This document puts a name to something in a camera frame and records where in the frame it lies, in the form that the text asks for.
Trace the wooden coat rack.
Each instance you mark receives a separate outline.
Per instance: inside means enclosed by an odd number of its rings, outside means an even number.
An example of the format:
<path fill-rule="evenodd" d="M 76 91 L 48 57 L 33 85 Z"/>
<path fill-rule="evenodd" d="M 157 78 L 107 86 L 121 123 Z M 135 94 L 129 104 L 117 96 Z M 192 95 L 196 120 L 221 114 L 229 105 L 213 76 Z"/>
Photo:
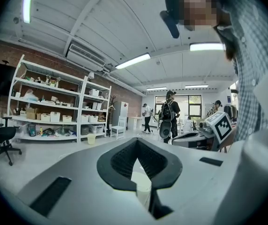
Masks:
<path fill-rule="evenodd" d="M 106 135 L 110 135 L 111 132 L 111 128 L 110 125 L 112 125 L 112 117 L 113 117 L 113 113 L 115 111 L 115 107 L 114 104 L 116 102 L 116 96 L 112 95 L 110 96 L 109 99 L 109 107 L 108 107 L 108 116 L 107 116 L 107 129 L 106 129 Z"/>

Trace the clear plastic storage bin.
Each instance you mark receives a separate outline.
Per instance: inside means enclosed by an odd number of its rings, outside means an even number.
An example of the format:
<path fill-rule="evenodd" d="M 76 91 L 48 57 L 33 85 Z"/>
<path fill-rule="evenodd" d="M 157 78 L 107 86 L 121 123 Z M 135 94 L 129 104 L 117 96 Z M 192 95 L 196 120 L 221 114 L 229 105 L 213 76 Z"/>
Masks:
<path fill-rule="evenodd" d="M 89 132 L 92 134 L 101 134 L 104 133 L 104 125 L 96 124 L 96 125 L 88 125 Z"/>

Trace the white desk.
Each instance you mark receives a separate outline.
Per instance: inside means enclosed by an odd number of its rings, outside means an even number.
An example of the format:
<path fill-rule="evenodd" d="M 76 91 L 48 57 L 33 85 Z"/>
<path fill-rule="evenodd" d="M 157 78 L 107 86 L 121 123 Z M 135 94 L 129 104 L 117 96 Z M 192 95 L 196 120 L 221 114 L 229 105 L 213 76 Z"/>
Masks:
<path fill-rule="evenodd" d="M 141 130 L 143 117 L 128 117 L 127 128 L 128 130 Z"/>

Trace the black framed window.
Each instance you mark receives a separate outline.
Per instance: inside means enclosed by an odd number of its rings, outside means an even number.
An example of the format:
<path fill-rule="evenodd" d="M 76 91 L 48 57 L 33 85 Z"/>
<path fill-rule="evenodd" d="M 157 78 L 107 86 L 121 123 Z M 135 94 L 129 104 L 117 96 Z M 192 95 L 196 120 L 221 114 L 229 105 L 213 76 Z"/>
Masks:
<path fill-rule="evenodd" d="M 155 114 L 158 115 L 162 104 L 166 100 L 165 96 L 155 96 Z M 180 118 L 201 117 L 201 95 L 199 96 L 175 96 L 175 101 L 180 108 Z"/>

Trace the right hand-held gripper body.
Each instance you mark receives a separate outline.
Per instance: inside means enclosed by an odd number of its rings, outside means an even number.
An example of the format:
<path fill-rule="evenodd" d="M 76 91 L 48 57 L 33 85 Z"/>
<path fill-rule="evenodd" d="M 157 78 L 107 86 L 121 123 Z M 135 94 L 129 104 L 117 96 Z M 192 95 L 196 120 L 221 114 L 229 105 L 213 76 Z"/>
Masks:
<path fill-rule="evenodd" d="M 233 132 L 231 121 L 225 112 L 216 112 L 197 121 L 196 130 L 185 132 L 172 139 L 171 144 L 179 147 L 219 151 L 222 143 Z"/>

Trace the brown cardboard box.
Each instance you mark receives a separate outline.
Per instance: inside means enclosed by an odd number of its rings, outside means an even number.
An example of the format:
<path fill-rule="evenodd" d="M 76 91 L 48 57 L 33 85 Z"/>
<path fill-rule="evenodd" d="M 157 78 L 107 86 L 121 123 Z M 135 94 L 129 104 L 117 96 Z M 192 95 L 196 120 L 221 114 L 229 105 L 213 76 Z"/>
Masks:
<path fill-rule="evenodd" d="M 26 108 L 26 118 L 30 120 L 36 120 L 37 119 L 37 108 Z"/>

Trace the white refrigerator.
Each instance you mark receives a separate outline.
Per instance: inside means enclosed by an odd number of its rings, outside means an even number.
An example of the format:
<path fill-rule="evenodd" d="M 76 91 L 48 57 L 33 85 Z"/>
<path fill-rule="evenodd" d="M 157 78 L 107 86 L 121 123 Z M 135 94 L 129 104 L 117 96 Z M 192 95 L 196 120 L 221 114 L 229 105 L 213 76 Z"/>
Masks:
<path fill-rule="evenodd" d="M 126 102 L 115 102 L 114 103 L 114 112 L 112 115 L 112 125 L 117 126 L 119 122 L 119 117 L 127 117 L 128 114 L 128 103 Z"/>

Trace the clothes rack with garments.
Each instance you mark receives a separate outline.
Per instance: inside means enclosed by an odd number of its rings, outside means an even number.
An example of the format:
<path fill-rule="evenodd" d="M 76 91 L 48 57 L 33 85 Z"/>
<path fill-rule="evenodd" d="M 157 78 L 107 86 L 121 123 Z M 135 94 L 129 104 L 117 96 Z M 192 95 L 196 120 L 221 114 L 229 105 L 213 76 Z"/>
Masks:
<path fill-rule="evenodd" d="M 230 121 L 236 122 L 238 117 L 238 110 L 235 105 L 225 105 L 224 112 L 228 115 Z"/>

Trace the white wooden chair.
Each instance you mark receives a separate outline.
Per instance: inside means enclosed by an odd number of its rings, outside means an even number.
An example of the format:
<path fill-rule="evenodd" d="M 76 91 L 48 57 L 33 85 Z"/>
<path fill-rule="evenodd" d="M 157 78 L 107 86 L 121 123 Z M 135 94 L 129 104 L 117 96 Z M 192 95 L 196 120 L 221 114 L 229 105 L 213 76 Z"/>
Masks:
<path fill-rule="evenodd" d="M 119 116 L 117 126 L 110 125 L 110 137 L 115 136 L 116 140 L 123 139 L 125 136 L 127 120 L 126 117 Z"/>

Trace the white ceiling air conditioner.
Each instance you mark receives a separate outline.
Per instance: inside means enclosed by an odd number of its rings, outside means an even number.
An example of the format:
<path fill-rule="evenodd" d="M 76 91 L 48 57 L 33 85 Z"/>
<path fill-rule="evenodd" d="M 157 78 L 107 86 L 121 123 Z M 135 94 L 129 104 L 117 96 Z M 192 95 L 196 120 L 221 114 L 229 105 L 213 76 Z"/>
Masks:
<path fill-rule="evenodd" d="M 80 67 L 85 67 L 94 72 L 104 71 L 104 66 L 106 65 L 106 62 L 101 58 L 73 43 L 68 48 L 66 58 Z"/>

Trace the group of white storage boxes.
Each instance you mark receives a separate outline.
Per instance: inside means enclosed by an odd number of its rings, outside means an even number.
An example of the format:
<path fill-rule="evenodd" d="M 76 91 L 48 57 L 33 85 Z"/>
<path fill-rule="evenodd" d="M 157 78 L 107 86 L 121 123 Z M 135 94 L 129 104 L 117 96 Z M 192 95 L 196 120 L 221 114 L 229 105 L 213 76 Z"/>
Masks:
<path fill-rule="evenodd" d="M 49 99 L 42 97 L 42 104 L 37 113 L 37 119 L 50 122 L 86 123 L 92 116 L 92 121 L 97 121 L 97 111 L 102 110 L 103 96 L 96 89 L 85 89 L 76 96 L 56 93 Z"/>

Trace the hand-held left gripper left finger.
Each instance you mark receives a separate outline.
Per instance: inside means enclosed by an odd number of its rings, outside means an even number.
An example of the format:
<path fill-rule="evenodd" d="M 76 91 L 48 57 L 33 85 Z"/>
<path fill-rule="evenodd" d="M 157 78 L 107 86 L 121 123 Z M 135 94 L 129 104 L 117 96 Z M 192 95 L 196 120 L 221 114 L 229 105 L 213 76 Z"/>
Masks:
<path fill-rule="evenodd" d="M 105 183 L 115 190 L 136 191 L 131 181 L 138 158 L 137 138 L 132 138 L 102 154 L 97 161 L 97 172 Z"/>

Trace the beige waste bin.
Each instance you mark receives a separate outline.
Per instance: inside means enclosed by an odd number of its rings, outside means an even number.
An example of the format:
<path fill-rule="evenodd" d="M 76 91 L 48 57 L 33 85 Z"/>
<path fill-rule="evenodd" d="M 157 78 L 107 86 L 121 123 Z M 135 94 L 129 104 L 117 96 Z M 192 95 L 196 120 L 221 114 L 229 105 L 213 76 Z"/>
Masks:
<path fill-rule="evenodd" d="M 143 207 L 148 210 L 152 184 L 138 159 L 136 159 L 133 166 L 131 181 L 136 184 L 136 195 L 138 200 Z"/>

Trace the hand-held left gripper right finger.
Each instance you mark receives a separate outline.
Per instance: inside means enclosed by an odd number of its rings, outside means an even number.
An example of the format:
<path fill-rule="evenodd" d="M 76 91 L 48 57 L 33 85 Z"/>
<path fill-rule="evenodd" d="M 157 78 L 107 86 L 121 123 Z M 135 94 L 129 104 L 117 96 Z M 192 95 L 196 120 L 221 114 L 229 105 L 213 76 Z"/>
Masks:
<path fill-rule="evenodd" d="M 171 188 L 180 176 L 183 165 L 180 159 L 158 146 L 138 138 L 137 158 L 151 181 L 149 212 L 155 218 L 162 218 L 173 210 L 160 202 L 160 189 Z"/>

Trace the white plastic bag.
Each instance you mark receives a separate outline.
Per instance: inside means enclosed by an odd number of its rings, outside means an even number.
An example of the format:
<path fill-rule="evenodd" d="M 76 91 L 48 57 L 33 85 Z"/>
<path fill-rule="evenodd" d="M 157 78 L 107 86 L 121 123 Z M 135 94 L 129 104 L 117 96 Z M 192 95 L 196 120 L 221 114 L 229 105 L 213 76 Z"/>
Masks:
<path fill-rule="evenodd" d="M 26 100 L 30 100 L 30 101 L 38 101 L 39 100 L 39 98 L 36 95 L 34 95 L 32 89 L 28 89 L 22 98 L 26 99 Z"/>

